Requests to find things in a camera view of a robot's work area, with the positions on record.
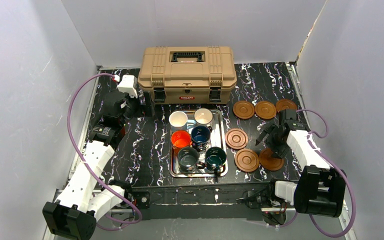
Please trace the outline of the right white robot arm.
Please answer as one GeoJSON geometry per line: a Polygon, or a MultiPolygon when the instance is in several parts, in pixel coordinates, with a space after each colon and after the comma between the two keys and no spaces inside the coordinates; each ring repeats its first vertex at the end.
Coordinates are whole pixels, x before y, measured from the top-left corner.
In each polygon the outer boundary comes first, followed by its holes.
{"type": "Polygon", "coordinates": [[[281,110],[278,123],[265,126],[256,143],[266,148],[259,154],[260,164],[269,171],[282,168],[292,152],[302,170],[298,182],[273,180],[269,197],[294,206],[301,214],[337,218],[342,213],[345,173],[336,170],[319,154],[307,124],[298,120],[298,111],[281,110]]]}

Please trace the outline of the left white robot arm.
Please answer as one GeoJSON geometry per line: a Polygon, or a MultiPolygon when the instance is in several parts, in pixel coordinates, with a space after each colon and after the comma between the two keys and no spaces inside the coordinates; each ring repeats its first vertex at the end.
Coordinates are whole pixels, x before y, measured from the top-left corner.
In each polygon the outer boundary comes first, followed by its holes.
{"type": "Polygon", "coordinates": [[[113,207],[126,203],[138,212],[131,184],[111,180],[93,196],[96,184],[103,185],[100,176],[107,162],[125,136],[125,124],[132,118],[144,117],[146,106],[141,105],[136,90],[113,90],[102,104],[80,156],[82,163],[62,193],[53,202],[46,202],[42,213],[49,231],[70,240],[89,240],[97,222],[113,207]]]}

